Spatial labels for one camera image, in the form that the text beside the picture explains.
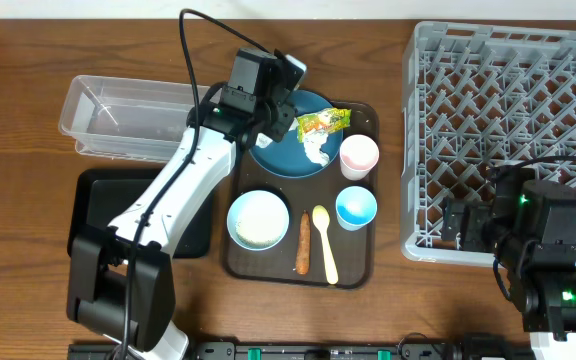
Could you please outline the dark blue plate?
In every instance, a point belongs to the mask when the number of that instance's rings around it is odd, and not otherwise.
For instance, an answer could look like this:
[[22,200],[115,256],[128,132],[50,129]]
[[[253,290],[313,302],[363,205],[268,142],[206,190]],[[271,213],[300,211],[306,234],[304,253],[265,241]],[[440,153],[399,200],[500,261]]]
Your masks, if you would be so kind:
[[[332,107],[326,98],[306,90],[293,92],[291,100],[298,115]],[[307,157],[303,144],[297,140],[296,130],[287,132],[279,143],[271,142],[265,148],[255,146],[249,153],[262,168],[286,178],[309,177],[326,168],[326,165],[316,164]]]

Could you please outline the black tray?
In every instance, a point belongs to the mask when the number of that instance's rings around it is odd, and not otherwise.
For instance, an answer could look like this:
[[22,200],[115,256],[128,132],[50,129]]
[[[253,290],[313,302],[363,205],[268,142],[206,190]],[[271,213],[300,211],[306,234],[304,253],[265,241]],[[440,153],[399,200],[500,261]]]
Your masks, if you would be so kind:
[[[89,225],[105,230],[110,221],[123,213],[157,177],[156,168],[92,168],[77,181],[67,253],[71,255],[75,235]],[[211,193],[183,233],[174,253],[175,259],[200,258],[210,249],[212,236]]]

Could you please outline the carrot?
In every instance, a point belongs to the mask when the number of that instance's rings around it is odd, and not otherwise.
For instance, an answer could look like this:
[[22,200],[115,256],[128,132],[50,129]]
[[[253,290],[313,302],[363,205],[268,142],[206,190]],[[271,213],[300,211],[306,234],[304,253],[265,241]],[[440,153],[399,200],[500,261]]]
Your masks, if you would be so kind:
[[295,269],[299,275],[306,275],[310,268],[310,216],[304,211],[299,224],[298,248]]

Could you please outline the clear plastic waste bin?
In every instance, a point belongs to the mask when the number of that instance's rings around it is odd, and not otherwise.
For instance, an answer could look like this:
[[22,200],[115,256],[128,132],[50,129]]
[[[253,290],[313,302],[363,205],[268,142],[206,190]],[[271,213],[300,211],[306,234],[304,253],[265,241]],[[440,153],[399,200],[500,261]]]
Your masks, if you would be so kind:
[[189,84],[79,75],[68,90],[62,134],[82,155],[165,163],[194,106]]

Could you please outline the white tissue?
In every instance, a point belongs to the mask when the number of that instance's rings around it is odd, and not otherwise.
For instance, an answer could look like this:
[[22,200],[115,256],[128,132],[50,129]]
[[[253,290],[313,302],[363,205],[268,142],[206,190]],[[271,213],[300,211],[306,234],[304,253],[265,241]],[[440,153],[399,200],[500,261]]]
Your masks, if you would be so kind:
[[271,140],[260,134],[252,153],[266,167],[273,167],[277,172],[279,167],[287,167],[294,171],[295,167],[314,167],[316,170],[327,166],[331,155],[323,147],[328,144],[330,136],[317,132],[306,137],[303,143],[297,140],[297,120],[295,119],[289,131],[280,142]]

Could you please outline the light blue rice bowl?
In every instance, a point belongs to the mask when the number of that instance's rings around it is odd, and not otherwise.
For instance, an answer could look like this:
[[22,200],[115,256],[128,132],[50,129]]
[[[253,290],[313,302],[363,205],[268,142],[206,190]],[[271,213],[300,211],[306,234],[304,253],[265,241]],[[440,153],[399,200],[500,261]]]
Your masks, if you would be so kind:
[[290,214],[285,202],[265,190],[246,192],[231,204],[226,219],[229,237],[250,251],[264,251],[286,235]]

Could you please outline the green yellow snack wrapper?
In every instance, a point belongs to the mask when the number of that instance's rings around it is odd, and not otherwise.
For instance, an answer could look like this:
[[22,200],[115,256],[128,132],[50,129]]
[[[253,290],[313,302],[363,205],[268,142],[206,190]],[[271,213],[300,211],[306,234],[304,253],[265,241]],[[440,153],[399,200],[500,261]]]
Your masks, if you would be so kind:
[[332,134],[350,126],[350,109],[325,108],[321,111],[300,115],[297,120],[297,140],[303,143],[307,136],[324,132]]

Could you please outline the pink cup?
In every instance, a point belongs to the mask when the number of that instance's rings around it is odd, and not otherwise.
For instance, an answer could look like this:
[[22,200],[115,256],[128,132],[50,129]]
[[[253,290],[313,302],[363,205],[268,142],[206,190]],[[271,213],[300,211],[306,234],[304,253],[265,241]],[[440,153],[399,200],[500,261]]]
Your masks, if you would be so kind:
[[361,180],[376,166],[379,160],[377,143],[366,135],[351,135],[341,144],[340,169],[349,180]]

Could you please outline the light blue cup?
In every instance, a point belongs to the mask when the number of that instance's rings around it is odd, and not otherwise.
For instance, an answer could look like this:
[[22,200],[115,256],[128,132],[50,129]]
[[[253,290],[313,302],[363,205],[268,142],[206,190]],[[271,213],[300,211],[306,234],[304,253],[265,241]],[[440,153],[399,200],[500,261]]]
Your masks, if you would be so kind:
[[357,231],[372,222],[378,211],[373,193],[361,186],[343,189],[335,201],[339,225],[348,231]]

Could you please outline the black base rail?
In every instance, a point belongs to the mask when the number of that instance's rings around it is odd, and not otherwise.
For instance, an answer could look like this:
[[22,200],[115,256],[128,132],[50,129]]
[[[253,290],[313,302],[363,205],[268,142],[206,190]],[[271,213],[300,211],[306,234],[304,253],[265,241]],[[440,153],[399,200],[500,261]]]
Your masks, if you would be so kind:
[[205,342],[184,357],[191,360],[379,360],[379,359],[533,359],[528,347],[471,342],[450,346],[443,354],[440,345],[421,343],[401,346],[262,346]]

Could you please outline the yellow plastic spoon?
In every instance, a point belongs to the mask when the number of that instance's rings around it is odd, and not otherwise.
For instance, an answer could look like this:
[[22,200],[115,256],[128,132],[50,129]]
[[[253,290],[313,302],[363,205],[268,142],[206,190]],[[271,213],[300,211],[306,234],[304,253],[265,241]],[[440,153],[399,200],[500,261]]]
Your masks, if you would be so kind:
[[327,233],[330,225],[330,216],[324,206],[316,205],[313,208],[312,221],[321,237],[326,280],[329,284],[335,285],[339,280],[339,276]]

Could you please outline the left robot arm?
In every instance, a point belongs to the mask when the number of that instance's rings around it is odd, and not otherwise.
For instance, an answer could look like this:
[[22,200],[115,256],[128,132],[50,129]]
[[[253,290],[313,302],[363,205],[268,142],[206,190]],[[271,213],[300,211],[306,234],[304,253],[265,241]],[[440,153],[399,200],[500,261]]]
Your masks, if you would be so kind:
[[173,320],[172,259],[186,228],[259,135],[279,142],[306,65],[280,51],[240,49],[228,81],[195,95],[176,152],[104,230],[72,234],[67,316],[117,341],[113,359],[181,359],[188,337]]

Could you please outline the grey dishwasher rack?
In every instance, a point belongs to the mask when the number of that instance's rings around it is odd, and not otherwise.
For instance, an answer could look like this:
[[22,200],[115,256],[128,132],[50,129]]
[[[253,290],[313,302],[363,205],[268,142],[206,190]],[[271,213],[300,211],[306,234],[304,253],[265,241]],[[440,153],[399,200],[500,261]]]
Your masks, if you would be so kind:
[[485,168],[522,161],[576,191],[576,31],[424,21],[403,76],[402,253],[487,267],[441,240],[442,203],[489,200]]

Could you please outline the brown serving tray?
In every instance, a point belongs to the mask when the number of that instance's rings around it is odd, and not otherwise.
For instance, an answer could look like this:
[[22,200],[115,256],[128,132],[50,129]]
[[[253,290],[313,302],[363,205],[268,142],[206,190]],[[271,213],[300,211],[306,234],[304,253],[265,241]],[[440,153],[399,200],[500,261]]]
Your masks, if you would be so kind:
[[222,265],[227,273],[246,280],[326,287],[321,240],[316,228],[311,229],[309,271],[300,275],[295,270],[302,213],[322,205],[330,216],[328,238],[339,275],[336,287],[350,290],[367,282],[373,268],[376,222],[371,221],[357,231],[347,231],[339,225],[336,198],[355,183],[342,175],[337,157],[311,176],[287,178],[263,169],[250,154],[245,154],[231,183],[231,201],[253,190],[266,190],[279,196],[287,205],[290,223],[283,239],[262,251],[246,250],[225,234]]

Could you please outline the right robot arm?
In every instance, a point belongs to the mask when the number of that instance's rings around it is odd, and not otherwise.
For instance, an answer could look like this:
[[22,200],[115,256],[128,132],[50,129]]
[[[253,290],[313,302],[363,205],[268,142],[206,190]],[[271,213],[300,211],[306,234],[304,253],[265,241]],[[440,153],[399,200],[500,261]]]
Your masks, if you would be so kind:
[[536,359],[576,359],[576,192],[527,165],[490,171],[488,202],[447,199],[441,237],[493,256]]

